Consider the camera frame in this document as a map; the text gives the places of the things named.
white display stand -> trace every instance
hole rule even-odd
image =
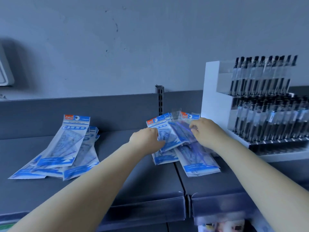
[[[201,117],[217,123],[232,138],[249,148],[249,143],[230,131],[237,110],[232,110],[233,97],[224,93],[230,90],[235,61],[207,62],[205,67]],[[280,153],[260,156],[267,162],[309,159],[309,147],[301,152]]]

wall-mounted device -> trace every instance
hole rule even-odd
[[[15,80],[0,42],[0,86],[14,84]]]

right hand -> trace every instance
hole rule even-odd
[[[230,138],[219,125],[206,118],[192,121],[189,127],[202,146],[214,151],[216,151],[218,146],[222,145],[225,140]]]

gray wall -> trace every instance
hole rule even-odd
[[[309,85],[308,0],[0,0],[8,100],[203,89],[205,62],[299,54]]]

